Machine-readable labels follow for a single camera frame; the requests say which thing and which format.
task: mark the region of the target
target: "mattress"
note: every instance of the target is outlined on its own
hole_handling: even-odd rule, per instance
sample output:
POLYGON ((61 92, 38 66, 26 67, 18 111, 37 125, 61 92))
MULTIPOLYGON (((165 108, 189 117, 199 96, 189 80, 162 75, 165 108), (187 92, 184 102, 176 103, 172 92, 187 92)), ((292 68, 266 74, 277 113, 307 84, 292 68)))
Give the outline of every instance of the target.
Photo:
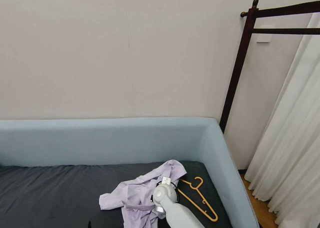
MULTIPOLYGON (((218 214, 218 221, 210 221, 181 195, 180 203, 205 227, 232 227, 205 166, 200 162, 181 163, 187 171, 183 179, 203 178, 199 190, 218 214)), ((100 211, 100 194, 112 192, 121 181, 134 179, 161 164, 0 167, 0 227, 123 227, 120 208, 100 211)), ((211 213, 187 184, 179 182, 178 188, 211 213)), ((160 220, 159 227, 169 226, 160 220)))

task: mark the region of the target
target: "clothing tag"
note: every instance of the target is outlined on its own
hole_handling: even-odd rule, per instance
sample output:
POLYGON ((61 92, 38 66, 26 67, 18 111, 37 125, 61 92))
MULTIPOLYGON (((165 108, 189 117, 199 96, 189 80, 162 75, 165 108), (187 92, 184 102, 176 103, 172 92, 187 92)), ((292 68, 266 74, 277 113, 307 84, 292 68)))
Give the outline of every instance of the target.
POLYGON ((167 184, 170 185, 171 184, 171 179, 169 177, 162 177, 162 182, 161 184, 167 184))

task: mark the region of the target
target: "wooden clothes rack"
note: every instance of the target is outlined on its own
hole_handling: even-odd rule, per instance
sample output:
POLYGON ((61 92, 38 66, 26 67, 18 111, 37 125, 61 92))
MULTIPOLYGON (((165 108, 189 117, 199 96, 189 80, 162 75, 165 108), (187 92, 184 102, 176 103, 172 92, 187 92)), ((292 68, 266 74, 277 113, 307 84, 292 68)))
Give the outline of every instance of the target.
POLYGON ((225 132, 231 106, 235 97, 240 74, 245 62, 248 46, 252 34, 300 34, 300 35, 320 35, 320 29, 255 29, 255 22, 258 18, 287 16, 294 14, 309 14, 320 12, 320 1, 292 5, 288 7, 259 10, 257 8, 259 0, 253 0, 252 7, 248 12, 242 12, 240 16, 246 17, 238 53, 236 55, 234 68, 225 98, 224 107, 220 119, 220 128, 225 132))

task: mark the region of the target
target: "bed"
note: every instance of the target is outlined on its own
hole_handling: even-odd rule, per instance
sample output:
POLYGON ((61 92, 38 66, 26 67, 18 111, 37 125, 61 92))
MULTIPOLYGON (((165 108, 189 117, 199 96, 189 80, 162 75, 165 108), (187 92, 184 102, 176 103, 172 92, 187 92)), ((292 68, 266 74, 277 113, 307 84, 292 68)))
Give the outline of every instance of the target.
POLYGON ((176 117, 0 121, 0 227, 122 227, 99 195, 170 159, 204 179, 217 223, 180 201, 206 227, 259 226, 217 121, 176 117))

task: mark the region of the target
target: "wall outlet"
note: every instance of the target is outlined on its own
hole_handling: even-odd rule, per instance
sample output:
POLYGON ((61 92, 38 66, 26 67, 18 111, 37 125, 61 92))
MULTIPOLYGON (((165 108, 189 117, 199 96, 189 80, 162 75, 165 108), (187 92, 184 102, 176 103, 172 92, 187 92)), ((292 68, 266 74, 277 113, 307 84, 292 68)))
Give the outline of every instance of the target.
MULTIPOLYGON (((259 28, 260 29, 274 29, 275 26, 274 25, 261 25, 259 28)), ((256 42, 257 43, 270 43, 272 36, 273 36, 272 34, 259 34, 256 39, 256 42)))

